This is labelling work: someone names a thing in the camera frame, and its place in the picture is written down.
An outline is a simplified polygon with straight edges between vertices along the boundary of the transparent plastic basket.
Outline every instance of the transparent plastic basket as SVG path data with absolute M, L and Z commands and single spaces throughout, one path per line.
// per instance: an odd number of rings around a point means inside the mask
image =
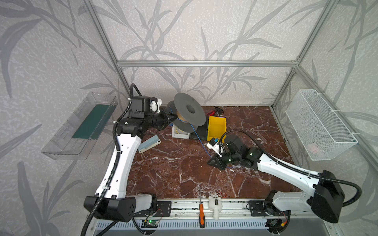
M 301 89 L 286 110 L 311 160 L 331 160 L 357 144 L 335 110 L 313 89 Z
M 89 92 L 84 101 L 42 149 L 42 153 L 54 160 L 85 160 L 117 104 L 115 96 Z M 87 118 L 90 114 L 96 117 L 89 121 L 88 125 Z

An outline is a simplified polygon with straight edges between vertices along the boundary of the orange screwdriver handle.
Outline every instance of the orange screwdriver handle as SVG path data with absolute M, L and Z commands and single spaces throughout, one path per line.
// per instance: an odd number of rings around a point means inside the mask
M 200 227 L 205 227 L 205 214 L 203 213 L 203 204 L 200 203 Z

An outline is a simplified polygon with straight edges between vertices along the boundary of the white plush keychain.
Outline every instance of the white plush keychain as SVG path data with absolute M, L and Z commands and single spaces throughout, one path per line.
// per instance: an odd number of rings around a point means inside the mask
M 219 213 L 222 211 L 222 198 L 209 196 L 209 209 L 214 211 L 214 219 L 219 220 Z

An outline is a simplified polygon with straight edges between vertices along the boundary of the white wire mesh basket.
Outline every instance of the white wire mesh basket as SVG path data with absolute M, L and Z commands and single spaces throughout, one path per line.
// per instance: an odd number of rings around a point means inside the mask
M 300 89 L 286 114 L 312 160 L 331 160 L 357 143 L 316 90 Z

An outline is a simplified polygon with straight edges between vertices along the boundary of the wall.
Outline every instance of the wall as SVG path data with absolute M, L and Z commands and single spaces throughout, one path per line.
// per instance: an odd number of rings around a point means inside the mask
M 319 37 L 304 58 L 303 67 L 326 95 L 377 150 L 378 1 L 339 1 Z M 344 207 L 339 226 L 344 235 L 376 235 L 378 230 L 377 171 L 356 146 L 332 160 L 312 161 L 285 111 L 299 89 L 310 89 L 296 74 L 274 108 L 299 164 L 311 170 L 332 171 L 337 178 L 362 187 L 357 203 Z M 342 186 L 346 199 L 355 193 Z
M 0 1 L 0 235 L 78 235 L 113 150 L 111 126 L 85 161 L 41 149 L 89 91 L 126 95 L 82 6 Z
M 295 60 L 326 0 L 93 3 L 118 60 Z M 289 71 L 123 69 L 128 82 L 164 104 L 184 92 L 207 105 L 271 105 Z

